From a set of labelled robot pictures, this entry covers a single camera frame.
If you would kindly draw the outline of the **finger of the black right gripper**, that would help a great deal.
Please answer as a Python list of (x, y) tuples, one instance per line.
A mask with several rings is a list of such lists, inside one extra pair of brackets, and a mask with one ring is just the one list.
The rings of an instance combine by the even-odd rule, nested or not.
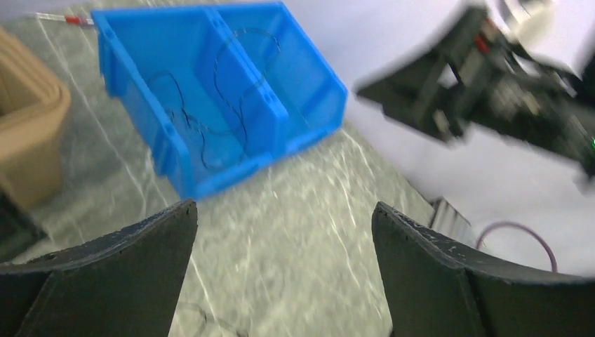
[(358, 84), (355, 94), (430, 137), (463, 136), (475, 97), (471, 82), (483, 65), (477, 41), (487, 18), (486, 7), (466, 7), (433, 46), (410, 63)]

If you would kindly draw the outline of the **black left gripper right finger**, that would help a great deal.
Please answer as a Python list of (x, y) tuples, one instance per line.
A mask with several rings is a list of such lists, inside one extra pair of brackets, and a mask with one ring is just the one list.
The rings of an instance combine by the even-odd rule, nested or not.
[(379, 202), (371, 230), (392, 336), (593, 336), (594, 280), (502, 260)]

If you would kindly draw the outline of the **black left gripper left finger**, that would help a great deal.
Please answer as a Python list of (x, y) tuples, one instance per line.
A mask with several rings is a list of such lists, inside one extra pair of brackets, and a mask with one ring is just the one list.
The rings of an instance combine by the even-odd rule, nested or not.
[(167, 336), (192, 254), (191, 199), (84, 244), (1, 265), (2, 336)]

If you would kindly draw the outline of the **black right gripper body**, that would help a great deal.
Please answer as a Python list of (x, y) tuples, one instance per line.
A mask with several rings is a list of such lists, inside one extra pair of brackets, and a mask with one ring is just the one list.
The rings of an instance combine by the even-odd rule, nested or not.
[(469, 123), (576, 161), (594, 176), (594, 64), (581, 75), (533, 57), (486, 9), (466, 9), (435, 50), (452, 69), (444, 112), (450, 131)]

